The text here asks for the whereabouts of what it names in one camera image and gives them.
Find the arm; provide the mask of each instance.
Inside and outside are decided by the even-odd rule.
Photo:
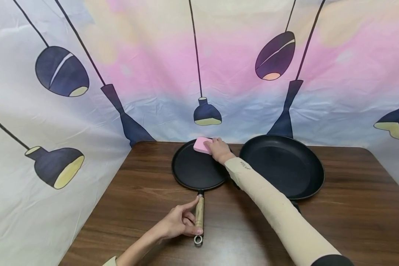
[[[178,205],[168,215],[147,231],[138,241],[130,246],[120,257],[111,258],[104,266],[134,266],[154,247],[164,239],[175,238],[179,235],[193,237],[201,235],[202,229],[195,227],[195,216],[190,209],[199,201]]]
[[[113,257],[104,266],[133,266],[158,244],[163,237],[152,228],[130,246],[120,257]]]
[[[260,208],[297,266],[352,266],[313,228],[287,197],[244,160],[236,157],[220,138],[204,143],[223,164],[233,181]]]

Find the finger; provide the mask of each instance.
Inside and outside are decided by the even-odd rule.
[[[197,203],[199,202],[200,197],[197,196],[193,201],[191,201],[190,203],[186,203],[184,205],[180,206],[180,209],[182,210],[182,212],[185,212],[186,210],[190,210],[193,207],[195,207],[197,205]]]
[[[185,226],[184,235],[202,235],[201,227]]]
[[[195,216],[191,212],[183,213],[183,217],[190,219],[192,222],[195,222]]]
[[[194,223],[193,223],[190,219],[188,219],[188,218],[183,218],[183,219],[182,219],[182,222],[183,222],[183,224],[186,225],[186,226],[194,226]]]

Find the pan rim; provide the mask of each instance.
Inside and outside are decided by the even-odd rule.
[[[223,184],[227,181],[227,179],[223,179],[223,181],[220,182],[219,184],[214,185],[214,186],[209,187],[209,188],[193,188],[193,187],[190,187],[190,186],[188,186],[188,185],[183,184],[183,183],[180,181],[179,177],[177,177],[177,174],[175,174],[174,165],[175,165],[175,158],[176,158],[176,156],[177,156],[178,154],[180,154],[180,151],[181,151],[181,150],[185,149],[187,146],[191,145],[191,143],[192,143],[192,142],[195,142],[196,140],[197,140],[197,139],[189,140],[188,142],[184,143],[182,146],[180,146],[180,148],[177,149],[177,151],[174,153],[174,155],[173,155],[173,157],[172,157],[172,159],[171,159],[171,173],[172,173],[174,179],[175,179],[182,187],[188,188],[188,189],[190,189],[190,190],[194,190],[194,191],[204,190],[204,191],[207,191],[207,190],[212,190],[212,189],[214,189],[214,188],[218,188],[219,186],[223,185]]]
[[[247,145],[247,143],[252,142],[252,140],[254,140],[254,139],[256,139],[256,138],[262,138],[262,137],[266,137],[266,136],[274,136],[274,137],[286,138],[286,139],[289,139],[290,141],[294,140],[295,142],[300,143],[300,145],[304,146],[306,149],[308,149],[309,151],[311,151],[311,153],[313,154],[313,156],[318,160],[318,162],[319,162],[319,167],[322,169],[322,173],[323,173],[322,182],[321,182],[319,188],[317,188],[316,191],[314,191],[313,193],[311,193],[311,194],[309,194],[309,195],[307,195],[307,196],[304,196],[304,197],[288,197],[288,196],[286,196],[287,199],[289,199],[290,201],[299,201],[299,200],[301,200],[301,199],[302,199],[302,200],[303,200],[303,199],[308,199],[308,198],[314,196],[315,194],[317,194],[317,193],[321,190],[321,188],[324,186],[324,183],[325,183],[325,179],[326,179],[325,167],[324,167],[323,163],[321,162],[321,160],[319,159],[319,157],[318,157],[308,146],[306,146],[304,143],[302,143],[302,142],[300,142],[300,141],[298,141],[298,140],[296,140],[296,139],[294,139],[294,138],[287,137],[287,136],[284,136],[284,135],[276,135],[276,134],[263,134],[263,135],[259,135],[259,136],[253,137],[253,138],[247,140],[247,142],[245,142],[245,143],[242,145],[241,150],[239,151],[239,157],[240,157],[241,159],[243,159],[243,158],[241,157],[241,154],[242,154],[242,151],[243,151],[245,145]]]

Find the hand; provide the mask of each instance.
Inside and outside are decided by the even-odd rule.
[[[214,138],[213,142],[205,141],[204,145],[211,152],[213,158],[223,165],[227,160],[236,157],[221,138]]]
[[[152,229],[158,232],[161,239],[175,238],[180,235],[193,237],[202,235],[202,229],[195,227],[195,216],[190,210],[197,205],[199,197],[185,205],[177,205],[167,216]]]

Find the black frying pan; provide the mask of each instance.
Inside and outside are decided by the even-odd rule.
[[[191,140],[177,150],[171,161],[171,171],[180,185],[198,191],[200,199],[195,212],[195,226],[204,229],[204,191],[222,185],[229,173],[210,155],[194,151],[195,141]],[[202,236],[195,236],[194,243],[202,244]]]
[[[239,157],[293,201],[313,196],[325,180],[324,167],[314,152],[289,137],[254,137],[242,146]]]

